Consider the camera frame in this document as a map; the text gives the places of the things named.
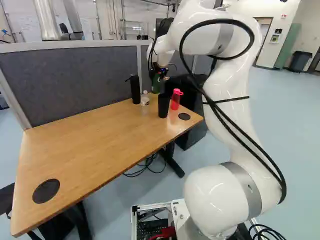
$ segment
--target green door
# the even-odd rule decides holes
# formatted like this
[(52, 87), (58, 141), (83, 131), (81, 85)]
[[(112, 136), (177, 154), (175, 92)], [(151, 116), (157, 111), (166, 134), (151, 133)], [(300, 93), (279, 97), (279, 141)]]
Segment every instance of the green door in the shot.
[(284, 41), (278, 58), (274, 64), (274, 68), (282, 69), (285, 66), (287, 59), (291, 56), (291, 50), (296, 42), (298, 33), (301, 29), (300, 23), (292, 23), (288, 35)]

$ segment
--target wooden tabletop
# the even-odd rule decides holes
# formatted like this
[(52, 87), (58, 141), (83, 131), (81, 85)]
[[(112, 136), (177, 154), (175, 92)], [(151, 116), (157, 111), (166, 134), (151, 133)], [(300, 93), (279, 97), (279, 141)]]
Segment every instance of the wooden tabletop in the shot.
[[(158, 117), (131, 99), (50, 122), (23, 133), (13, 196), (11, 234), (18, 237), (48, 221), (171, 142), (203, 118), (183, 106)], [(190, 120), (178, 118), (188, 113)], [(37, 186), (58, 179), (49, 201), (33, 202)]]

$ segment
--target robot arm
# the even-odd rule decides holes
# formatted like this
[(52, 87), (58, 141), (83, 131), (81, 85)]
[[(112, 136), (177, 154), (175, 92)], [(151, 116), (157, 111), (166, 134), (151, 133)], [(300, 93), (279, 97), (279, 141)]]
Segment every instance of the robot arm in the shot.
[[(168, 33), (156, 39), (147, 52), (156, 67), (168, 65), (181, 40), (193, 26), (210, 20), (242, 23), (254, 35), (251, 42), (244, 29), (232, 24), (209, 24), (190, 32), (183, 54), (220, 58), (215, 71), (204, 83), (203, 105), (208, 129), (230, 150), (229, 162), (198, 169), (184, 186), (184, 198), (195, 225), (209, 239), (230, 236), (239, 223), (275, 207), (286, 195), (285, 180), (267, 153), (260, 147), (251, 121), (249, 100), (229, 100), (248, 95), (249, 69), (261, 47), (262, 34), (254, 18), (231, 14), (222, 8), (209, 9), (211, 0), (183, 0)], [(251, 47), (239, 55), (248, 45)]]

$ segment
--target pink bottle cap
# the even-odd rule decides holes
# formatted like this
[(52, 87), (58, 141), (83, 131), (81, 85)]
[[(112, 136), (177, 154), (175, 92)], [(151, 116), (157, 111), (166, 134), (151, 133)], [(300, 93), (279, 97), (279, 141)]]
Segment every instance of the pink bottle cap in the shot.
[(182, 92), (182, 91), (180, 91), (180, 89), (179, 88), (175, 88), (175, 89), (173, 89), (173, 94), (177, 94), (177, 95), (183, 95), (184, 93)]

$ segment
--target small plastic bottle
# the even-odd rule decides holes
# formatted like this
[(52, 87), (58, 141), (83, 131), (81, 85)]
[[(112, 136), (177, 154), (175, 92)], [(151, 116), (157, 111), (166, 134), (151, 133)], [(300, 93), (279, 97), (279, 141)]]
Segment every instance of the small plastic bottle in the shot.
[(150, 103), (150, 98), (148, 97), (148, 91), (144, 90), (143, 94), (141, 95), (141, 105), (147, 106)]
[(172, 110), (178, 110), (179, 105), (180, 105), (180, 96), (182, 96), (184, 93), (180, 91), (179, 88), (173, 89), (173, 95), (171, 98), (171, 109)]

